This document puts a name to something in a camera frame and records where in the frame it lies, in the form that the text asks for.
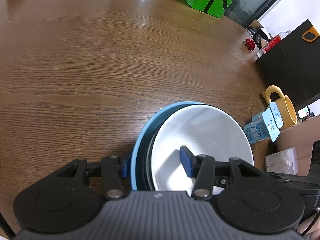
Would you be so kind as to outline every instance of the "white bowl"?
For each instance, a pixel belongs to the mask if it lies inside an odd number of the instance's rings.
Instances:
[[[253,165],[249,141],[230,115],[213,106],[187,106],[172,114],[156,135],[151,155],[156,190],[185,190],[191,195],[195,179],[187,177],[180,162],[182,145],[194,155],[210,155],[221,162],[239,157]],[[214,194],[219,189],[214,187]]]

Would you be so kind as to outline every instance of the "blue bowl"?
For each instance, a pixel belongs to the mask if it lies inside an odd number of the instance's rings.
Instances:
[[[149,146],[150,140],[159,125],[162,125],[173,113],[176,111],[191,105],[199,105],[203,104],[200,102],[193,101],[184,101],[171,104],[166,106],[157,112],[153,117],[149,119],[149,121],[142,128],[137,141],[134,145],[132,156],[131,156],[131,164],[130,164],[130,180],[131,180],[131,188],[132,190],[146,190],[145,189],[145,181],[143,174],[141,171],[144,170],[142,168],[143,158],[146,150]]]

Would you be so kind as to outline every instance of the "wood grain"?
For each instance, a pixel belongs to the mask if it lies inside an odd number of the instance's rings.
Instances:
[[[242,127],[265,107],[246,31],[184,0],[0,0],[0,14],[0,210],[16,232],[21,190],[126,153],[162,107],[201,101]]]

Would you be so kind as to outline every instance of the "yogurt lid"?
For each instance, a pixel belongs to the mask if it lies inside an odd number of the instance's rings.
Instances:
[[[267,130],[269,132],[270,138],[272,142],[275,142],[277,137],[280,134],[280,130],[276,125],[275,119],[272,115],[271,109],[268,108],[266,111],[262,114],[262,119],[267,127]]]
[[[282,117],[280,115],[280,111],[278,109],[278,106],[276,103],[274,102],[271,102],[269,104],[270,106],[270,109],[271,109],[271,112],[272,112],[272,115],[273,115],[273,118],[275,119],[276,121],[276,125],[277,127],[280,129],[282,126],[283,126],[283,121],[282,121]]]

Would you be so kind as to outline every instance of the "blue yogurt container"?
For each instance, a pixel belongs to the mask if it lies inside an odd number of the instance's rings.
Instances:
[[[276,103],[270,103],[269,106],[267,110],[252,117],[252,122],[243,128],[251,144],[267,138],[274,142],[280,134],[283,121],[279,109]]]

